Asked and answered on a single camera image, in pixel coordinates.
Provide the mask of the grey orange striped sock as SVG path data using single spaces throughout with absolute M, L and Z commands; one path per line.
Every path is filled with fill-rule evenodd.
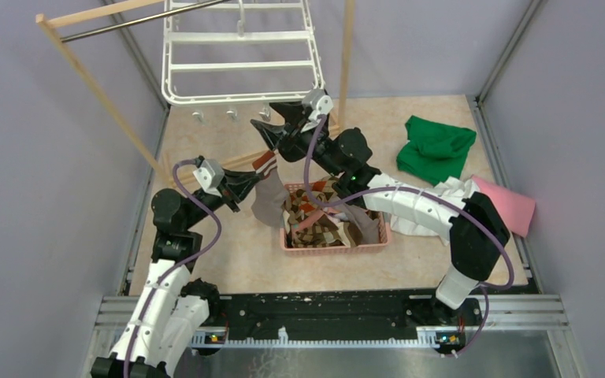
M 277 169 L 277 156 L 267 150 L 252 163 L 259 181 L 254 186 L 254 203 L 251 206 L 254 217 L 271 228 L 283 224 L 283 205 L 288 191 L 282 183 Z

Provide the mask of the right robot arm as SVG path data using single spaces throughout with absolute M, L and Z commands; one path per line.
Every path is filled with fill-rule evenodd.
M 359 128 L 332 137 L 324 108 L 306 102 L 270 107 L 284 118 L 282 125 L 250 123 L 269 150 L 288 162 L 303 161 L 303 187 L 318 209 L 359 205 L 412 221 L 449 242 L 451 264 L 430 303 L 436 322 L 452 324 L 477 287 L 513 286 L 514 265 L 506 251 L 510 233 L 487 195 L 446 195 L 406 184 L 369 165 L 373 152 Z

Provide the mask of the white clip hanger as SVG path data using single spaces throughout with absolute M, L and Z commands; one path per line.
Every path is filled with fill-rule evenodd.
M 161 92 L 200 108 L 292 102 L 325 87 L 308 1 L 166 1 Z

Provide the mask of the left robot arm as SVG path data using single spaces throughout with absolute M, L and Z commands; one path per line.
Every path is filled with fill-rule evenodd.
M 265 177 L 207 168 L 195 175 L 208 184 L 193 193 L 180 185 L 154 194 L 157 232 L 146 283 L 120 338 L 107 356 L 94 360 L 92 377 L 171 377 L 198 328 L 220 318 L 217 286 L 192 280 L 191 272 L 221 235 L 216 210 L 239 211 Z

